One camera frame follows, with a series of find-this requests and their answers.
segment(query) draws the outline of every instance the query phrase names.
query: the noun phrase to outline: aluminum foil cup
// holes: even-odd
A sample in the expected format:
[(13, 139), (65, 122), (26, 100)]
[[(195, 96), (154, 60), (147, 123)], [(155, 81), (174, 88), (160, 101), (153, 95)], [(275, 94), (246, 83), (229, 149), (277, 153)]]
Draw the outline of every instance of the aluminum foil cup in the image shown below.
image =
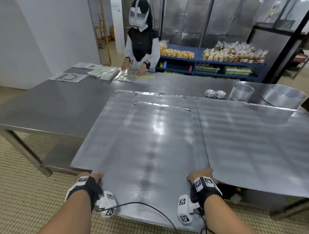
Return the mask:
[(273, 84), (263, 95), (263, 99), (275, 107), (297, 109), (307, 96), (296, 89), (285, 85)]
[(254, 88), (249, 85), (235, 84), (230, 94), (233, 101), (247, 102), (254, 92)]
[(221, 90), (218, 90), (218, 91), (216, 92), (216, 98), (218, 98), (218, 99), (224, 98), (225, 95), (226, 95), (226, 93), (223, 92), (223, 91), (221, 91)]
[(207, 98), (212, 98), (213, 96), (216, 95), (216, 91), (214, 90), (206, 90), (205, 95)]

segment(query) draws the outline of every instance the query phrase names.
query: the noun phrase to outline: white long-sleeve shirt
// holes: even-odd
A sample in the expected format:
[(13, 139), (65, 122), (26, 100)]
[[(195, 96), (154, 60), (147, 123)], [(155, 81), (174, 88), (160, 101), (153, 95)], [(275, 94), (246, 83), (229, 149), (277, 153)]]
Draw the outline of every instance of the white long-sleeve shirt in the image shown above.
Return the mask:
[(125, 56), (129, 57), (132, 62), (132, 69), (133, 70), (139, 70), (143, 62), (148, 60), (150, 62), (150, 69), (149, 71), (154, 72), (155, 67), (160, 59), (160, 44), (159, 44), (159, 38), (154, 38), (152, 40), (152, 50), (151, 54), (146, 54), (141, 61), (137, 62), (132, 50), (132, 41), (131, 38), (128, 36), (127, 38), (127, 44), (125, 46)]

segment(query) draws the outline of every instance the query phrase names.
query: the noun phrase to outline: table leg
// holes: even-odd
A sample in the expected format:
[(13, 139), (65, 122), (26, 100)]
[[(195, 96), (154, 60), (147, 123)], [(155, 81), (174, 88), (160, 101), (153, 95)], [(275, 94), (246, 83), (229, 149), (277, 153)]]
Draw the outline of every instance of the table leg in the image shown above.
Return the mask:
[(26, 159), (28, 159), (40, 172), (49, 177), (53, 172), (42, 165), (40, 158), (24, 143), (15, 132), (0, 129), (0, 134), (10, 142)]
[(271, 212), (270, 217), (273, 220), (281, 220), (288, 216), (294, 215), (302, 210), (309, 208), (309, 198), (304, 198), (285, 207), (282, 211)]

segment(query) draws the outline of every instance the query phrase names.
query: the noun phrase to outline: black vest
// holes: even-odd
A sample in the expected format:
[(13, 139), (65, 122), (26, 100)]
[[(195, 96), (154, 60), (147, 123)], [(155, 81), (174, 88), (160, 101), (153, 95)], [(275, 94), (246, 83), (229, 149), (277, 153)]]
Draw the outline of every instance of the black vest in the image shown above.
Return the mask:
[(128, 36), (132, 41), (133, 55), (137, 62), (140, 62), (146, 54), (151, 54), (152, 40), (159, 38), (159, 34), (156, 30), (146, 28), (140, 32), (138, 29), (130, 28)]

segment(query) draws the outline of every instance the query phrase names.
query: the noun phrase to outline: metal table top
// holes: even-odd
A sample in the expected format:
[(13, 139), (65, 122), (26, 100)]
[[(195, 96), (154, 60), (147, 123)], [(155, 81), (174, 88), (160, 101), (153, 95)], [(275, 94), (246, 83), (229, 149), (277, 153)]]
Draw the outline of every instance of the metal table top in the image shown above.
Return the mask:
[[(87, 74), (89, 70), (71, 68), (68, 73)], [(85, 138), (114, 90), (157, 92), (204, 97), (207, 89), (222, 90), (228, 96), (236, 83), (255, 89), (250, 103), (267, 103), (262, 94), (267, 84), (156, 74), (155, 85), (103, 81), (87, 77), (79, 83), (47, 80), (0, 106), (0, 127), (22, 132), (50, 132)]]

